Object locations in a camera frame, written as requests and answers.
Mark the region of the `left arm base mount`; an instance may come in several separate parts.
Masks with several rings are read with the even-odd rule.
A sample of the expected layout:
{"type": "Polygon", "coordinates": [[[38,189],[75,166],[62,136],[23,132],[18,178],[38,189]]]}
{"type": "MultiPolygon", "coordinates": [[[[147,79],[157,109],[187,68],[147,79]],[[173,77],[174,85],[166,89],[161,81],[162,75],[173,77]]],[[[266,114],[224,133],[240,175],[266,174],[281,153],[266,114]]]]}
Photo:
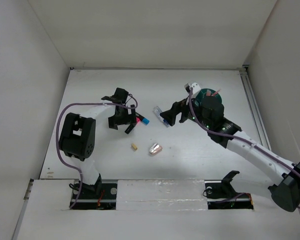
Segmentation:
{"type": "Polygon", "coordinates": [[[118,181],[103,180],[98,193],[88,191],[84,186],[81,189],[78,200],[76,197],[79,190],[79,181],[70,183],[71,199],[69,206],[74,205],[72,210],[116,210],[118,181]]]}

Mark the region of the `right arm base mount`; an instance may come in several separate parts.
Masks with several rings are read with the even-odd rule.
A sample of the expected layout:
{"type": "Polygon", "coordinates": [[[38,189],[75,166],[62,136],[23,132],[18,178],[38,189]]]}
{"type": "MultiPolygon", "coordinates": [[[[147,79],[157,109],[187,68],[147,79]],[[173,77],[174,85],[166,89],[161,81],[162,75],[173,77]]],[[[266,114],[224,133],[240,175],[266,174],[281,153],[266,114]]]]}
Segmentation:
{"type": "Polygon", "coordinates": [[[231,185],[239,173],[232,170],[223,179],[204,181],[202,196],[207,199],[208,210],[254,210],[251,194],[237,192],[231,185]]]}

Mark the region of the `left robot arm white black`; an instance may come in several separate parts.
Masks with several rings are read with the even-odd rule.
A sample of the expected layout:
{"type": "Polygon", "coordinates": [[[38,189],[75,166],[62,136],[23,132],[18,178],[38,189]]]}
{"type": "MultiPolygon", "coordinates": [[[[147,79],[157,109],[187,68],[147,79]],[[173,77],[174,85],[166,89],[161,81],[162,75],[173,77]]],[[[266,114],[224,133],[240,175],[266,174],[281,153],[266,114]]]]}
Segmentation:
{"type": "Polygon", "coordinates": [[[100,102],[78,102],[67,105],[60,113],[55,129],[56,148],[60,161],[79,172],[79,183],[90,198],[101,194],[98,183],[101,174],[96,169],[91,155],[96,143],[97,125],[107,121],[109,129],[118,130],[127,126],[125,134],[137,125],[138,102],[123,88],[116,88],[111,96],[104,96],[100,102]]]}

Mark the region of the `pink cap black highlighter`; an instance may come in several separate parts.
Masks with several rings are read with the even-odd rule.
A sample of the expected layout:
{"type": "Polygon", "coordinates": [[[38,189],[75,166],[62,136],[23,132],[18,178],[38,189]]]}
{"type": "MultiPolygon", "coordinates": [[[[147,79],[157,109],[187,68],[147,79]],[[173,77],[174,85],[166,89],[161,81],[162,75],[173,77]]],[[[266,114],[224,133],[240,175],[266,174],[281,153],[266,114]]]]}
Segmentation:
{"type": "Polygon", "coordinates": [[[136,125],[140,122],[139,118],[136,118],[136,123],[131,123],[127,129],[124,131],[127,135],[136,127],[136,125]]]}

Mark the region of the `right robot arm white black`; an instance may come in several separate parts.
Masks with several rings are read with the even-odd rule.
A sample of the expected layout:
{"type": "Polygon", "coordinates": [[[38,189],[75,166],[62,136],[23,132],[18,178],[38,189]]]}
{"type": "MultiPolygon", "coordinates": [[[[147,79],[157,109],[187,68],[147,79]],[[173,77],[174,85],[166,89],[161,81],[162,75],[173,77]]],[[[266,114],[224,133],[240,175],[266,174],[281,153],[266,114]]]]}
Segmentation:
{"type": "Polygon", "coordinates": [[[300,205],[300,162],[274,154],[252,140],[238,125],[224,116],[224,105],[214,96],[201,100],[188,97],[174,102],[171,109],[160,113],[170,126],[186,120],[196,122],[212,141],[230,150],[265,173],[271,180],[267,190],[270,198],[283,210],[294,212],[300,205]]]}

